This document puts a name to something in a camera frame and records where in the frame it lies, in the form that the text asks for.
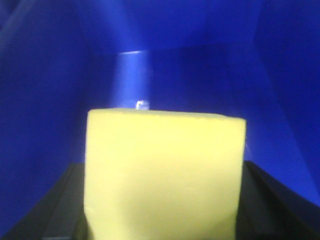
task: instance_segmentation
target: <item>blue wall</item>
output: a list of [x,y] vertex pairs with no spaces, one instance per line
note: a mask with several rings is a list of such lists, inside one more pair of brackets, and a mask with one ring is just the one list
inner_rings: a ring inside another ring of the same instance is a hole
[[252,39],[262,0],[73,0],[96,55]]
[[10,14],[6,6],[0,3],[0,31],[2,27],[6,24]]
[[319,12],[318,0],[266,0],[255,43],[320,193]]
[[73,7],[25,1],[0,33],[0,236],[74,161],[90,56]]

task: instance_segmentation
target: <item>yellow cube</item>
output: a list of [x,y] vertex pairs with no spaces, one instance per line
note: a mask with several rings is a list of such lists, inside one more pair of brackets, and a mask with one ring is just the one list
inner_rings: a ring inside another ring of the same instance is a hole
[[234,239],[245,131],[244,119],[218,114],[91,110],[89,239]]

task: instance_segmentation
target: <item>blue ceiling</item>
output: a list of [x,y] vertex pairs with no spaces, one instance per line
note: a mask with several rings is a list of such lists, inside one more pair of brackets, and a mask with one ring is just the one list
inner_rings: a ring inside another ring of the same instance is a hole
[[262,0],[73,0],[96,55],[249,41]]

